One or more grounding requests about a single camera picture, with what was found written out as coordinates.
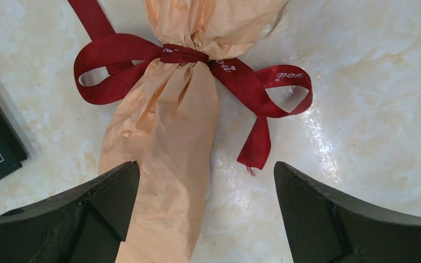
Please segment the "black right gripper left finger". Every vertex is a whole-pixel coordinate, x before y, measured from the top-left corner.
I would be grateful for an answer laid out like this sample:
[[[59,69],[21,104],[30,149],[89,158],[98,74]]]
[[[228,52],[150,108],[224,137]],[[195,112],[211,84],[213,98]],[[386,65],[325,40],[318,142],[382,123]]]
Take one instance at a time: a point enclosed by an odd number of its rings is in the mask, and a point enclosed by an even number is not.
[[[0,215],[0,262],[114,262],[127,239],[137,162]]]

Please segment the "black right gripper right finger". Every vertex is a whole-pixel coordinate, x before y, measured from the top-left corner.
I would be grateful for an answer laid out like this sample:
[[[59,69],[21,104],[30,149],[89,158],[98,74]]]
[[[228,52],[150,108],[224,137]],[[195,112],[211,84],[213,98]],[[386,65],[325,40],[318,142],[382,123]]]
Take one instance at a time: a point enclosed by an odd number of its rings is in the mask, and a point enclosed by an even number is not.
[[[294,262],[421,262],[421,217],[365,202],[284,162],[274,179]]]

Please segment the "orange paper bouquet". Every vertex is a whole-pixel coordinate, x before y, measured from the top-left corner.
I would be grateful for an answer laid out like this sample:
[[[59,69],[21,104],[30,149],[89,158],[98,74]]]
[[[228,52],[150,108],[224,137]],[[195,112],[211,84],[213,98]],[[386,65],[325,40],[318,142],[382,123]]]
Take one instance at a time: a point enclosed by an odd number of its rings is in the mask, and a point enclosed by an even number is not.
[[[145,1],[164,44],[235,58],[285,1]],[[140,182],[117,262],[189,262],[201,232],[218,119],[215,78],[204,62],[149,63],[115,111],[99,171],[137,161]]]

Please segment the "dark red ribbon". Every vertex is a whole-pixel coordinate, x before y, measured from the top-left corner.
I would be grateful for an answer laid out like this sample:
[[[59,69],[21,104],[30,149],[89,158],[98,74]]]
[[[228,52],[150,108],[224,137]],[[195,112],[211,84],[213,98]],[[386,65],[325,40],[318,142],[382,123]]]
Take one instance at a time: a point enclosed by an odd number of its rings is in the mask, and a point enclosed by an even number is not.
[[[283,86],[306,89],[305,98],[290,112],[291,115],[305,112],[312,104],[311,79],[300,67],[276,65],[255,71],[237,58],[211,60],[208,55],[191,48],[175,44],[159,47],[136,35],[116,33],[97,1],[71,1],[70,5],[91,38],[75,58],[75,79],[100,67],[105,67],[109,73],[96,85],[76,84],[86,102],[106,105],[122,100],[154,59],[169,64],[204,62],[213,76],[256,115],[237,159],[248,170],[263,169],[268,159],[271,150],[268,119],[289,115],[266,91]]]

